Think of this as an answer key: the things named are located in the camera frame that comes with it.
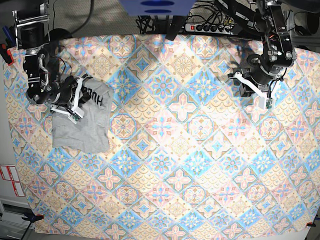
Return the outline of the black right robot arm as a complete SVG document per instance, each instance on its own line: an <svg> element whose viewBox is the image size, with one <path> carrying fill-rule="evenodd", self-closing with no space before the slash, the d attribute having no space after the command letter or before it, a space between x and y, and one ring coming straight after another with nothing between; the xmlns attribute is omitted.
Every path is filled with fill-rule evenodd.
<svg viewBox="0 0 320 240"><path fill-rule="evenodd" d="M63 76L61 58L56 55L59 42L73 34L63 28L49 29L49 2L36 0L26 8L14 10L15 41L25 50L23 70L27 75L26 98L32 105L53 104L70 110L90 99L79 79Z"/></svg>

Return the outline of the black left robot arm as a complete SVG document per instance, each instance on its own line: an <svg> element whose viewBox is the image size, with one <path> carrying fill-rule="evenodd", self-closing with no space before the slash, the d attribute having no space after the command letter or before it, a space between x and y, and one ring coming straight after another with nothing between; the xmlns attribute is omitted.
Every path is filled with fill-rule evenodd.
<svg viewBox="0 0 320 240"><path fill-rule="evenodd" d="M239 90L242 97L250 97L256 87L271 97L277 82L284 80L287 69L294 64L295 51L281 5L275 0L255 0L254 3L257 9L253 26L261 35L263 52L247 57L250 68L243 69L241 76L249 83L241 83Z"/></svg>

